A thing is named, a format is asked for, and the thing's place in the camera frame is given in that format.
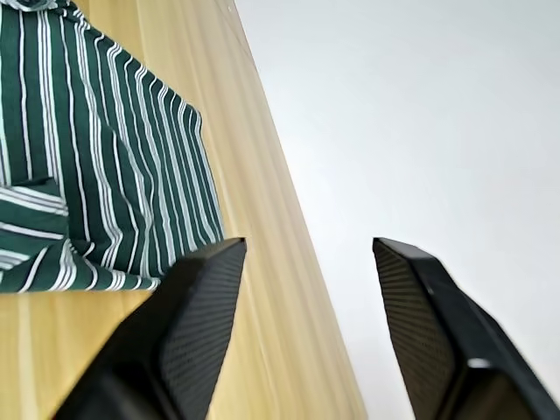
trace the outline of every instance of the light wood surface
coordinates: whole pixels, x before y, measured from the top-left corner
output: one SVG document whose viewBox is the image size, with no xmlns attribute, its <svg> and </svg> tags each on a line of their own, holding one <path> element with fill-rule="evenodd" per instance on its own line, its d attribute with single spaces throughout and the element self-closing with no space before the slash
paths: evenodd
<svg viewBox="0 0 560 420">
<path fill-rule="evenodd" d="M 227 235 L 248 238 L 209 418 L 366 418 L 233 0 L 78 3 L 201 111 Z M 0 296 L 0 419 L 49 417 L 147 296 Z"/>
</svg>

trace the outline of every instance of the textured black surface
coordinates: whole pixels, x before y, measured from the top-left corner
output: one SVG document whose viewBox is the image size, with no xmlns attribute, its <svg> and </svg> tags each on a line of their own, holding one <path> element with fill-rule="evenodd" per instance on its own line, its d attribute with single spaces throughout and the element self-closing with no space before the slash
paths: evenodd
<svg viewBox="0 0 560 420">
<path fill-rule="evenodd" d="M 408 263 L 374 246 L 388 327 L 416 420 L 435 418 L 455 371 L 452 348 Z"/>
<path fill-rule="evenodd" d="M 204 420 L 212 400 L 231 336 L 244 253 L 244 247 L 233 247 L 209 262 L 161 347 L 162 379 L 187 420 Z"/>
</svg>

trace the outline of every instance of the green and white stripes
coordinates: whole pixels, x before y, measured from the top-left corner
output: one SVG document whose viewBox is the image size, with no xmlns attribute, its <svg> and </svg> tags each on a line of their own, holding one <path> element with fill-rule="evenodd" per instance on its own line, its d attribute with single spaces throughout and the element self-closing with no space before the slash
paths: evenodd
<svg viewBox="0 0 560 420">
<path fill-rule="evenodd" d="M 0 237 L 0 291 L 154 288 L 223 238 L 200 113 L 75 6 L 2 5 L 0 97 L 0 232 L 30 229 Z"/>
</svg>

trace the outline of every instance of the white background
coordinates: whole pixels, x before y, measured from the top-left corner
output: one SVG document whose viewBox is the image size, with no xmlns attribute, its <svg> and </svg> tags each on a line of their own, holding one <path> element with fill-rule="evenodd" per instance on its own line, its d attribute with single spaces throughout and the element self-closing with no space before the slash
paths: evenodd
<svg viewBox="0 0 560 420">
<path fill-rule="evenodd" d="M 438 256 L 558 401 L 560 2 L 236 3 L 370 418 L 412 418 L 374 235 Z"/>
</svg>

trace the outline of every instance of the shirt sleeve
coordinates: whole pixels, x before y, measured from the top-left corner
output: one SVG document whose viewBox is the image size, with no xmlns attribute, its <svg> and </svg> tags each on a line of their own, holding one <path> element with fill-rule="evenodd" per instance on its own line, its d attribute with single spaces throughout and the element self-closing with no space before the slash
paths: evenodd
<svg viewBox="0 0 560 420">
<path fill-rule="evenodd" d="M 56 182 L 0 186 L 0 272 L 68 237 L 68 209 Z"/>
</svg>

